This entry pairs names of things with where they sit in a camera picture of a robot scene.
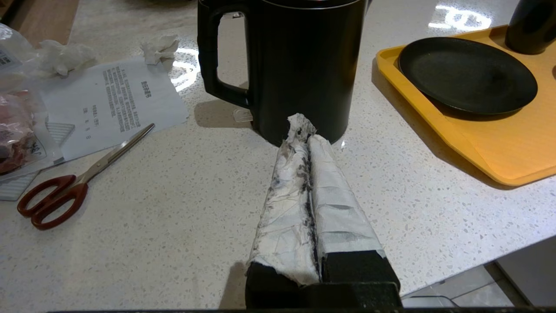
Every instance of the red scissor handle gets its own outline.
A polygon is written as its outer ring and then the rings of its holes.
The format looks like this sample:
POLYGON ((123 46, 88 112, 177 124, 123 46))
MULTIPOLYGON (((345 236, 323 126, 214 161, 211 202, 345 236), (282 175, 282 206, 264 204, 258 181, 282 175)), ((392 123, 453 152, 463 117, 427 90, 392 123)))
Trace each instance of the red scissor handle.
POLYGON ((40 230, 49 229, 60 225, 62 222, 70 218, 83 204, 85 196, 87 195, 88 186, 86 183, 78 184, 66 190, 73 182, 75 182, 75 175, 67 175, 49 179, 35 188, 31 189, 26 195, 21 198, 21 201, 17 204, 18 212, 25 216, 31 217, 31 223, 40 230), (56 186, 50 194, 44 197, 39 203, 33 206, 31 209, 27 209, 29 202, 36 196, 39 192, 56 186), (52 212, 59 209, 66 202, 73 201, 70 208, 65 211, 59 217, 53 219, 50 222, 43 223, 42 221, 50 215, 52 212))

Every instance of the mug handle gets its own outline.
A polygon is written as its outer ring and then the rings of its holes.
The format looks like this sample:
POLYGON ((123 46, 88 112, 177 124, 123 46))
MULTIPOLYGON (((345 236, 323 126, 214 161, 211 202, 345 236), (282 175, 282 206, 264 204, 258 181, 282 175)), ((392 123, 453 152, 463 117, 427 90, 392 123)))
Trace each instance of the mug handle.
POLYGON ((199 64, 205 82, 205 90, 222 100, 252 109, 247 97, 247 89, 226 84, 218 78, 218 26, 224 13, 241 12, 249 18, 249 0, 198 0, 197 43, 199 64))

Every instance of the scissors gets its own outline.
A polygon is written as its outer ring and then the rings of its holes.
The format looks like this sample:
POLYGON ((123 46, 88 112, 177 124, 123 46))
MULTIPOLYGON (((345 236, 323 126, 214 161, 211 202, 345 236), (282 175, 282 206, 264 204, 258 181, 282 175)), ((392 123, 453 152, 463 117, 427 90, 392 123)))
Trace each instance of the scissors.
POLYGON ((87 182, 91 180, 91 178, 95 177, 96 174, 107 168, 110 164, 114 163, 125 152, 130 150, 131 147, 137 144, 139 140, 145 137, 145 135, 147 135, 147 133, 154 127, 154 124, 145 127, 143 130, 133 135, 133 137, 124 141, 118 147, 110 151, 102 159, 96 162, 91 168, 89 168, 89 170, 87 170, 85 173, 81 174, 77 178, 75 175, 60 176, 49 179, 39 184, 35 188, 31 189, 31 191, 29 191, 26 195, 24 195, 23 198, 21 198, 21 201, 19 201, 19 203, 17 204, 18 212, 25 217, 31 217, 31 223, 42 231, 56 227, 65 222, 72 215, 74 215, 75 212, 77 212, 77 210, 79 210, 79 208, 83 204, 85 196, 87 195, 87 190, 89 189, 87 182), (35 206, 27 209, 29 202, 31 201, 31 199, 33 199, 34 196, 52 186, 56 186, 56 189, 54 189, 54 191, 50 192, 50 194, 44 197, 35 206), (67 211, 65 211, 59 217, 49 222, 43 223, 43 220, 48 215, 50 215, 52 212, 56 211, 62 205, 71 200, 73 200, 73 203, 67 211))

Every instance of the speckled countertop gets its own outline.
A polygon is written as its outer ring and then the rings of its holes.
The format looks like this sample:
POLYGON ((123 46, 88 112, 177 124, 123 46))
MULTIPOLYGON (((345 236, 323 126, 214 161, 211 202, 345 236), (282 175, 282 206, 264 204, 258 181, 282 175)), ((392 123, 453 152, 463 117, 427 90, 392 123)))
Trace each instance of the speckled countertop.
MULTIPOLYGON (((373 65, 383 48, 505 24, 517 0, 457 2, 374 1, 349 128, 334 144, 402 294, 556 234, 556 178, 494 184, 444 145, 373 65), (446 24, 447 7, 468 10, 468 22, 446 24)), ((241 19, 220 27, 219 70, 235 85, 247 80, 242 27, 241 19)), ((170 76, 188 121, 149 135, 92 180, 82 209, 60 227, 38 231, 15 203, 0 203, 0 311, 243 305, 244 262, 277 148, 235 123, 236 107, 204 92, 192 54, 195 1, 81 0, 71 42, 107 62, 167 34, 181 40, 170 76)), ((103 154, 44 171, 31 186, 84 171, 103 154)))

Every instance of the black plate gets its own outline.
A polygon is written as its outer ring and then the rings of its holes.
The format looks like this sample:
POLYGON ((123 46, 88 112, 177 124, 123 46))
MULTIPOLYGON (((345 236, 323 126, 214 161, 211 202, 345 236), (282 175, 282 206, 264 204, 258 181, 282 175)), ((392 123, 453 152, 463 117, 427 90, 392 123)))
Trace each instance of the black plate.
POLYGON ((503 114, 533 101, 537 80, 506 52, 470 40, 434 37, 407 45, 400 71, 422 93, 455 109, 503 114))

